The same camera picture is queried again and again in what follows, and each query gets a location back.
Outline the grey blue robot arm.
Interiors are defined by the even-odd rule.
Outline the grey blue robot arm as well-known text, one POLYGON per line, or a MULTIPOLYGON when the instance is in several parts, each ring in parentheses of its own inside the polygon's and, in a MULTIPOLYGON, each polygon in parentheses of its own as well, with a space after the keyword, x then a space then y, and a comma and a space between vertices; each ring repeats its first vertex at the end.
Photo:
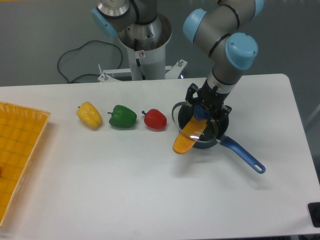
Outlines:
MULTIPOLYGON (((224 101, 258 54, 258 45, 239 28, 263 9, 262 0, 219 0, 217 9, 194 10, 183 23, 183 33, 214 63, 200 89, 192 87, 186 100, 195 118, 221 121, 230 109, 224 101)), ((101 0, 91 10, 96 25, 109 37, 118 37, 127 48, 134 80, 165 76, 165 46, 172 29, 158 12, 155 0, 101 0)))

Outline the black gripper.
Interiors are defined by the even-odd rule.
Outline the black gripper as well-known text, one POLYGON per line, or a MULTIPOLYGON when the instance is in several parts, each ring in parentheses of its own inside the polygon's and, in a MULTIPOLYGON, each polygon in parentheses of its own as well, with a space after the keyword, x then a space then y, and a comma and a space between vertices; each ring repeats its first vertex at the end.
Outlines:
POLYGON ((195 83, 192 83, 185 96, 185 101, 190 105, 197 103, 198 98, 200 103, 205 106, 212 119, 217 123, 222 123, 229 118, 232 108, 224 105, 225 94, 218 93, 217 87, 210 88, 208 84, 204 84, 200 89, 195 83))

